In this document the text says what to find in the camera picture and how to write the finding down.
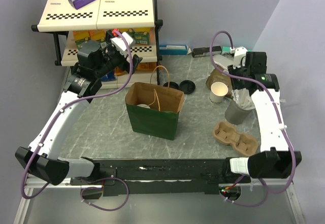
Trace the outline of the brown green paper bag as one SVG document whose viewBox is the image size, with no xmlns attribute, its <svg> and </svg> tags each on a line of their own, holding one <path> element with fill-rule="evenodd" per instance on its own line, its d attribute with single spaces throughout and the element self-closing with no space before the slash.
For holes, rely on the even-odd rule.
<svg viewBox="0 0 325 224">
<path fill-rule="evenodd" d="M 181 90 L 136 82 L 125 96 L 132 129 L 136 133 L 174 140 L 184 103 Z"/>
</svg>

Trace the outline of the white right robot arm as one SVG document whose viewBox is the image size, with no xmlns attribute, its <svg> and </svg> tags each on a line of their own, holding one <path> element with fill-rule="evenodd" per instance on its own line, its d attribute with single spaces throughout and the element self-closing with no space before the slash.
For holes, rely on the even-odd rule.
<svg viewBox="0 0 325 224">
<path fill-rule="evenodd" d="M 231 49 L 233 65 L 228 66 L 234 99 L 238 106 L 253 104 L 261 135 L 260 152 L 250 157 L 230 159 L 222 169 L 226 182 L 240 174 L 251 178 L 285 179 L 294 174 L 302 155 L 295 151 L 286 133 L 277 76 L 267 73 L 265 52 L 252 52 L 244 47 Z"/>
</svg>

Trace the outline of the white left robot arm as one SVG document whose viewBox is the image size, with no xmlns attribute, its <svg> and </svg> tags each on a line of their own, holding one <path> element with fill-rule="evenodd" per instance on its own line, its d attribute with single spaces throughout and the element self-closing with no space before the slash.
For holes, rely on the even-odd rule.
<svg viewBox="0 0 325 224">
<path fill-rule="evenodd" d="M 50 119 L 28 147 L 19 147 L 15 153 L 27 173 L 52 185 L 75 177 L 83 178 L 88 184 L 99 181 L 99 163 L 86 157 L 73 159 L 59 155 L 72 126 L 101 88 L 101 79 L 116 67 L 134 73 L 142 60 L 137 55 L 126 55 L 134 44 L 132 38 L 112 38 L 105 48 L 97 41 L 83 44 Z"/>
</svg>

